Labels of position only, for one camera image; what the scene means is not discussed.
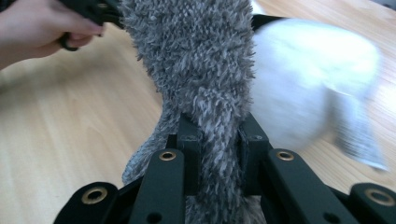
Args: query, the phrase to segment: finger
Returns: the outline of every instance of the finger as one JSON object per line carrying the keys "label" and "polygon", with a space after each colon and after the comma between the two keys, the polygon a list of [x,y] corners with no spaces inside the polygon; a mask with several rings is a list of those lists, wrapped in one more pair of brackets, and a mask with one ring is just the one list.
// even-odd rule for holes
{"label": "finger", "polygon": [[89,44],[92,41],[92,36],[87,36],[82,39],[69,39],[67,41],[67,46],[70,48],[80,48],[83,47],[87,44]]}
{"label": "finger", "polygon": [[88,37],[88,36],[90,36],[90,35],[82,35],[82,34],[72,33],[72,34],[70,34],[69,38],[73,39],[73,40],[79,40],[79,39],[83,39],[83,38]]}

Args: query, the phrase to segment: black bracket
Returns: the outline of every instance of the black bracket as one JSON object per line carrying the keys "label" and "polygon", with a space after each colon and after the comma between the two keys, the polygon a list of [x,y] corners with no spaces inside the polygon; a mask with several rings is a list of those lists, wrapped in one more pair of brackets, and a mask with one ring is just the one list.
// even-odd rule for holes
{"label": "black bracket", "polygon": [[[154,153],[145,176],[122,189],[92,183],[79,189],[55,224],[182,224],[185,197],[199,190],[202,133],[182,115],[178,133]],[[261,195],[268,224],[396,223],[396,193],[372,183],[349,195],[324,185],[295,152],[273,149],[249,115],[239,130],[245,195]]]}

